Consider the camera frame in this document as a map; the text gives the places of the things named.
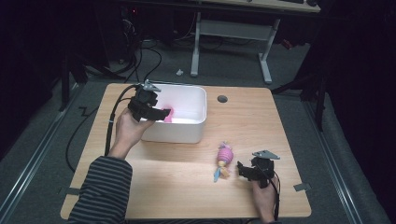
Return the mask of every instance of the wooden table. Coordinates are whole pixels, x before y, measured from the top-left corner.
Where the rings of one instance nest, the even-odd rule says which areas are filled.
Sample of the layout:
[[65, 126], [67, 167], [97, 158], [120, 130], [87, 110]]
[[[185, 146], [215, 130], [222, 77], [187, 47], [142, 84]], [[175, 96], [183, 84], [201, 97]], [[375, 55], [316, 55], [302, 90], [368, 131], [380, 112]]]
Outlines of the wooden table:
[[[110, 112], [127, 86], [108, 85], [71, 188], [81, 187], [91, 162], [104, 154]], [[238, 175], [236, 162], [249, 166], [251, 153], [264, 149], [281, 158], [275, 161], [281, 181], [279, 215], [308, 217], [311, 208], [306, 194], [293, 187], [302, 181], [271, 92], [265, 88], [203, 88], [207, 93], [207, 119], [201, 142], [140, 141], [129, 153], [126, 160], [132, 164], [134, 176], [126, 218], [257, 217], [251, 184]], [[133, 90], [125, 94], [133, 95]], [[219, 95], [227, 96], [228, 102], [218, 102]], [[127, 101], [121, 102], [117, 115], [127, 104]], [[228, 141], [233, 147], [231, 176], [214, 183], [216, 157], [222, 141]], [[77, 200], [78, 196], [66, 195], [62, 218], [68, 218]]]

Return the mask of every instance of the metal rail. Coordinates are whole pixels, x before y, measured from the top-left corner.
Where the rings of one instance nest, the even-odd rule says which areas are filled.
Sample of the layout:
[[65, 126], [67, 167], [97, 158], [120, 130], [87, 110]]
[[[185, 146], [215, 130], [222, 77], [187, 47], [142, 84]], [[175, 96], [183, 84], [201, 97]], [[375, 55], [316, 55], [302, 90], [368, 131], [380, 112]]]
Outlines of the metal rail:
[[41, 140], [40, 144], [35, 150], [35, 153], [33, 154], [32, 158], [29, 160], [29, 162], [21, 172], [11, 192], [8, 194], [7, 198], [1, 205], [0, 223], [7, 223], [11, 218], [15, 208], [18, 205], [18, 202], [20, 201], [21, 197], [23, 196], [24, 192], [28, 188], [33, 177], [35, 176], [35, 173], [40, 167], [41, 162], [44, 160], [45, 156], [47, 155], [47, 152], [50, 149], [52, 138], [56, 134], [60, 124], [64, 120], [65, 114], [67, 113], [73, 101], [81, 93], [81, 90], [82, 87], [80, 87], [78, 84], [75, 84], [73, 86], [71, 91], [72, 97], [70, 103], [66, 106], [66, 108], [63, 111], [59, 112], [55, 120], [49, 126], [47, 132], [44, 134], [43, 139]]
[[309, 102], [303, 102], [303, 106], [305, 112], [308, 114], [312, 127], [314, 128], [317, 138], [321, 144], [322, 153], [325, 158], [327, 167], [329, 168], [332, 182], [334, 183], [341, 203], [344, 206], [349, 222], [356, 224], [363, 223], [363, 221], [361, 220], [361, 215], [359, 214], [358, 208], [353, 201], [353, 197], [349, 191], [345, 179], [343, 178], [340, 170], [338, 169], [337, 163], [332, 155], [332, 151], [329, 147], [329, 144], [327, 143], [326, 137], [324, 136], [324, 133], [318, 129], [318, 126], [315, 122], [315, 112], [312, 108], [312, 105]]

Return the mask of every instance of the pink doll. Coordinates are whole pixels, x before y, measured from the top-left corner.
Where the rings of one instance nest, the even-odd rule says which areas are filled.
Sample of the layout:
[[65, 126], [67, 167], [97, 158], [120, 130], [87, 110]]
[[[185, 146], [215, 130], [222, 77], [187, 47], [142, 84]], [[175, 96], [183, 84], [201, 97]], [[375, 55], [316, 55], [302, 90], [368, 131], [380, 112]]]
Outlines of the pink doll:
[[218, 152], [218, 165], [219, 168], [215, 172], [215, 182], [218, 181], [220, 176], [228, 177], [230, 176], [230, 172], [225, 167], [233, 160], [233, 151], [232, 148], [227, 145], [225, 142], [222, 142], [219, 147]]

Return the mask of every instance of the hand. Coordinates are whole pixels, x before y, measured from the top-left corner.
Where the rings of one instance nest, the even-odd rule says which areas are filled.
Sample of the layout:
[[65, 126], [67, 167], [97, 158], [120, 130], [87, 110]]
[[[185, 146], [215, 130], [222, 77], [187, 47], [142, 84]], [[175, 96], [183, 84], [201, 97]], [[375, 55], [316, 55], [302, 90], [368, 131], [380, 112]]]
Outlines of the hand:
[[[272, 178], [275, 186], [277, 186], [277, 178]], [[260, 181], [252, 180], [254, 205], [259, 212], [262, 223], [275, 221], [274, 208], [276, 203], [276, 191], [272, 184], [268, 184], [265, 189], [260, 188]]]
[[131, 110], [125, 108], [117, 119], [116, 140], [107, 156], [124, 160], [129, 150], [140, 141], [145, 130], [154, 122], [153, 120], [137, 122], [132, 117]]

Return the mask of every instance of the gray carpet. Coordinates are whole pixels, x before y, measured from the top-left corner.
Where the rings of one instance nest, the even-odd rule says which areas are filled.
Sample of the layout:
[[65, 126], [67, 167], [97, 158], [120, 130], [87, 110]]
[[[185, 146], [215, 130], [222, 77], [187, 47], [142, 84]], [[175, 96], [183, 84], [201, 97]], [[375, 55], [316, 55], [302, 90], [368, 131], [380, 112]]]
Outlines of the gray carpet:
[[[217, 86], [266, 87], [274, 89], [292, 81], [306, 54], [309, 46], [286, 50], [281, 46], [273, 46], [268, 63], [273, 75], [271, 86], [263, 84], [260, 65], [255, 54], [230, 52], [218, 48], [202, 50], [198, 77], [190, 77], [192, 46], [174, 45], [166, 47], [161, 44], [153, 47], [162, 55], [161, 65], [149, 75], [151, 80], [165, 82], [191, 83]], [[143, 79], [159, 60], [159, 56], [150, 50], [143, 50], [143, 60], [138, 74]], [[181, 69], [183, 76], [176, 76]], [[50, 143], [50, 149], [34, 175], [30, 185], [24, 192], [8, 223], [64, 223], [60, 211], [64, 195], [61, 188], [68, 187], [73, 173], [65, 162], [66, 146], [77, 126], [85, 119], [81, 116], [81, 106], [87, 108], [86, 114], [99, 106], [105, 87], [110, 82], [119, 82], [102, 76], [90, 76], [90, 81], [82, 88], [81, 94], [70, 106], [59, 131]], [[2, 180], [0, 201], [2, 202], [11, 191], [23, 167], [29, 161], [45, 131], [58, 115], [60, 107], [60, 85], [53, 90], [54, 96], [31, 119], [30, 125], [21, 135], [19, 141], [0, 162]], [[312, 215], [307, 218], [281, 218], [283, 223], [349, 223], [346, 211], [340, 201], [332, 182], [328, 167], [320, 149], [320, 142], [310, 123], [309, 116], [300, 102], [296, 91], [276, 95], [276, 106], [279, 111], [290, 147], [296, 160], [303, 182], [309, 183], [312, 189], [307, 192], [312, 207]], [[343, 137], [331, 102], [326, 101], [324, 113], [324, 134], [332, 148], [334, 157], [343, 174], [347, 176], [351, 194], [361, 211], [364, 223], [389, 223], [382, 207], [375, 199], [370, 186], [359, 165], [350, 153]], [[80, 153], [87, 140], [94, 114], [78, 129], [69, 148], [71, 165], [76, 167]], [[240, 223], [241, 220], [222, 220], [222, 223]]]

